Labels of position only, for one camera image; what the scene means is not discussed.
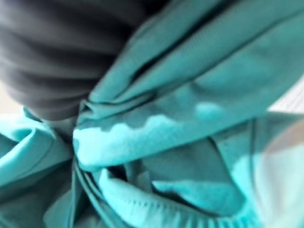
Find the wrinkled fabric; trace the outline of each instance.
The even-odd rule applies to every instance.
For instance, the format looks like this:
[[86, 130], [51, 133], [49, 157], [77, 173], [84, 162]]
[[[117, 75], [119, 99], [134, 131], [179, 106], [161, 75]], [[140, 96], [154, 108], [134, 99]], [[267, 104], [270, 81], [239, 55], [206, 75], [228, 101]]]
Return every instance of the wrinkled fabric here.
[[303, 227], [299, 194], [262, 206], [259, 170], [304, 117], [267, 112], [304, 72], [303, 24], [301, 0], [171, 1], [82, 101], [73, 147], [28, 113], [0, 123], [0, 227]]
[[4, 0], [0, 79], [37, 117], [64, 120], [117, 58], [160, 0]]

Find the gray cloth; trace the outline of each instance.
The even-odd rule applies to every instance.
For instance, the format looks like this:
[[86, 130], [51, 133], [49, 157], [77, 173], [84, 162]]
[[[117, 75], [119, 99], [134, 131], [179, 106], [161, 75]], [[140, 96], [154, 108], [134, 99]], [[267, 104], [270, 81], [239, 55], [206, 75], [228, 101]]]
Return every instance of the gray cloth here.
[[0, 79], [38, 118], [75, 116], [130, 35], [165, 2], [1, 1]]

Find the teal shirt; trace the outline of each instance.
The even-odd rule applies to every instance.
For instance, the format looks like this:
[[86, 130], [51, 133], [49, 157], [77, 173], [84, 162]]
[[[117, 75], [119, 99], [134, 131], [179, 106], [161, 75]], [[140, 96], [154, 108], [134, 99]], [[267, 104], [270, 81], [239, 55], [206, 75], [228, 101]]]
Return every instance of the teal shirt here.
[[302, 119], [267, 108], [304, 72], [303, 9], [172, 1], [82, 102], [72, 139], [28, 115], [3, 117], [0, 227], [273, 224], [255, 177], [267, 145]]

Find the dark gray fabric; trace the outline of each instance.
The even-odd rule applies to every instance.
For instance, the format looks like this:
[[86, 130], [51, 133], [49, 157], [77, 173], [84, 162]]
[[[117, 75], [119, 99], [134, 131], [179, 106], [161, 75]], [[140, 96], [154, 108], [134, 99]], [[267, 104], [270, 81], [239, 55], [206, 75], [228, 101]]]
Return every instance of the dark gray fabric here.
[[75, 116], [80, 100], [129, 36], [165, 2], [1, 1], [0, 79], [10, 95], [39, 118]]

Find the teal cloth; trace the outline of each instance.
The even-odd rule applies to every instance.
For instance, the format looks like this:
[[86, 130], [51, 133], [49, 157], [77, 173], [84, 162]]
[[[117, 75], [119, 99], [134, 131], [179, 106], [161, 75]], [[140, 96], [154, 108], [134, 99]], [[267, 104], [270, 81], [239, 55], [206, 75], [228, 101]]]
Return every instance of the teal cloth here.
[[3, 117], [0, 227], [279, 220], [261, 213], [255, 176], [269, 142], [303, 118], [267, 112], [304, 72], [303, 12], [301, 0], [173, 0], [81, 103], [73, 147], [28, 114]]

